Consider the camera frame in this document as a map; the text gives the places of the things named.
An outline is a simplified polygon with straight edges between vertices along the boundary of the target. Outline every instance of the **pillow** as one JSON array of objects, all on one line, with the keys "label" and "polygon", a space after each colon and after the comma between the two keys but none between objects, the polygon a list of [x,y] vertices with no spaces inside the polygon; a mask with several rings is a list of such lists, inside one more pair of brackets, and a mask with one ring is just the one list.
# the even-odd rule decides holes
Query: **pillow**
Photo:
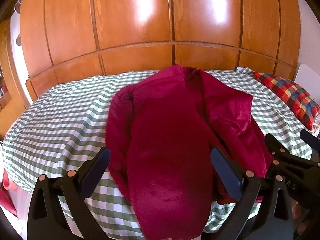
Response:
[{"label": "pillow", "polygon": [[320,107],[302,86],[272,74],[254,72],[253,76],[280,97],[303,125],[312,130]]}]

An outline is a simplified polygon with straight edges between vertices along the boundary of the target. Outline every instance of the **green and white checkered bedsheet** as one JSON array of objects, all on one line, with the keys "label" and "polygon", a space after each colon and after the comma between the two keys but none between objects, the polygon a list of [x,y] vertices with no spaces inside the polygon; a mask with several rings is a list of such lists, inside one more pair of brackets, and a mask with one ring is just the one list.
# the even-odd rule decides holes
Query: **green and white checkered bedsheet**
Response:
[{"label": "green and white checkered bedsheet", "polygon": [[[156,71],[95,76],[51,88],[25,111],[5,137],[3,159],[9,176],[21,188],[33,192],[40,174],[54,178],[68,170],[77,170],[104,145],[108,110],[114,94],[154,73]],[[272,133],[292,154],[311,157],[311,148],[299,138],[304,126],[281,99],[251,76],[249,70],[208,73],[230,87],[253,95],[252,116],[264,134]],[[71,218],[65,200],[60,200],[63,211]],[[108,170],[86,203],[109,237],[144,239],[130,202],[121,195]],[[233,207],[234,204],[213,202],[204,231],[218,230]],[[258,208],[256,204],[252,216]]]}]

